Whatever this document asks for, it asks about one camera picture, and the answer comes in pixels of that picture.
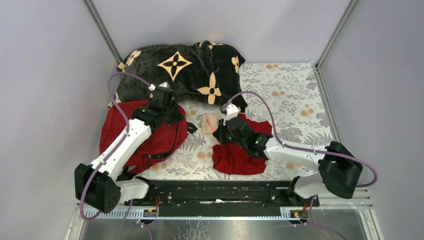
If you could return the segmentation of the red student backpack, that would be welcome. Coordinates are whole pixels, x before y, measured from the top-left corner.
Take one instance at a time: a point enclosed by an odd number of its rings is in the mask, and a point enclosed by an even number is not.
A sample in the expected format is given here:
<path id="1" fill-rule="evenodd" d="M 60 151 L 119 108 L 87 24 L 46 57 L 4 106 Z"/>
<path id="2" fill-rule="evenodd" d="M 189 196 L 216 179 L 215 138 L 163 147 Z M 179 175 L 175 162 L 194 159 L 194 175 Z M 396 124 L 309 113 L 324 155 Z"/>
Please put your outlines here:
<path id="1" fill-rule="evenodd" d="M 105 151 L 125 126 L 122 114 L 112 106 L 101 129 L 99 150 Z M 140 174 L 153 165 L 164 162 L 182 145 L 189 134 L 197 130 L 197 127 L 185 118 L 172 125 L 163 124 L 138 147 L 124 168 L 128 168 L 130 174 Z"/>

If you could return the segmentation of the black floral plush blanket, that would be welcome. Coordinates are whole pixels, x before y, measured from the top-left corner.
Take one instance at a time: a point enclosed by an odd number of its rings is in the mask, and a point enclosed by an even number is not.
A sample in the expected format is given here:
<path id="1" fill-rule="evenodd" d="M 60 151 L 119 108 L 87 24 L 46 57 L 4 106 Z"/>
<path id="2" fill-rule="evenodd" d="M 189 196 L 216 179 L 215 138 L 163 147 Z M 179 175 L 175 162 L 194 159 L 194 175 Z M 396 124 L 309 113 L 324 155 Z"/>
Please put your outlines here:
<path id="1" fill-rule="evenodd" d="M 120 81 L 111 94 L 116 103 L 147 99 L 149 85 L 168 83 L 179 102 L 223 106 L 231 100 L 244 111 L 248 104 L 239 93 L 245 61 L 235 47 L 208 40 L 139 47 L 117 65 Z"/>

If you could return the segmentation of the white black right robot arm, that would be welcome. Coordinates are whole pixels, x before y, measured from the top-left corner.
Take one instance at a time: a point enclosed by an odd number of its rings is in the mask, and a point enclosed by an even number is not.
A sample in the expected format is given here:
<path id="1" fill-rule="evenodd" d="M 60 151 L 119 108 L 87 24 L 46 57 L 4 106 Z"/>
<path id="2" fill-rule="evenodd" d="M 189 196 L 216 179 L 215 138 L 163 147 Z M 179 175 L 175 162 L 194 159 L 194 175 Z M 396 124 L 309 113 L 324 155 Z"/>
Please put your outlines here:
<path id="1" fill-rule="evenodd" d="M 291 205 L 299 206 L 306 199 L 324 193 L 342 199 L 353 197 L 363 166 L 352 159 L 353 155 L 340 142 L 313 146 L 278 141 L 270 133 L 254 130 L 235 105 L 227 106 L 224 113 L 212 134 L 221 147 L 235 145 L 241 153 L 255 159 L 287 161 L 316 171 L 291 181 L 286 193 Z"/>

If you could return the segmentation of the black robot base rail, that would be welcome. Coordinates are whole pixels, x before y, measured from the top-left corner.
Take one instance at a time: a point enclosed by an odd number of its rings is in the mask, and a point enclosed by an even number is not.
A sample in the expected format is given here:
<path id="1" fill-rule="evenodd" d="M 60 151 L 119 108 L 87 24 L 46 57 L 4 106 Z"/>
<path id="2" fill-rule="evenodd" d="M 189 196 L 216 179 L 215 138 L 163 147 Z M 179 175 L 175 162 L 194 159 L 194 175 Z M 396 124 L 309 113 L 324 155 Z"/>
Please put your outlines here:
<path id="1" fill-rule="evenodd" d="M 159 217 L 280 217 L 282 208 L 303 210 L 310 202 L 286 180 L 153 180 L 133 206 L 152 207 Z"/>

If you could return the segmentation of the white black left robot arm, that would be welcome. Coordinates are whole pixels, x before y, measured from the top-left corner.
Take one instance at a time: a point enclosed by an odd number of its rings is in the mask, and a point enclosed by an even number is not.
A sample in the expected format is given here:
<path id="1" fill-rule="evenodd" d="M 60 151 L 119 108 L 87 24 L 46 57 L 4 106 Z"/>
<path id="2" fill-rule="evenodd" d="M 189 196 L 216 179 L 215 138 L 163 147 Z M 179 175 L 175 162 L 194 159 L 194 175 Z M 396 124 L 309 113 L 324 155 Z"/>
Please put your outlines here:
<path id="1" fill-rule="evenodd" d="M 80 214 L 84 204 L 110 213 L 118 204 L 137 199 L 148 206 L 155 200 L 155 192 L 145 181 L 132 178 L 118 181 L 121 169 L 137 148 L 150 139 L 159 127 L 170 124 L 171 114 L 179 112 L 175 92 L 167 82 L 151 85 L 152 98 L 148 106 L 140 106 L 125 117 L 125 127 L 111 145 L 89 165 L 79 164 L 74 171 L 75 197 L 80 201 Z"/>

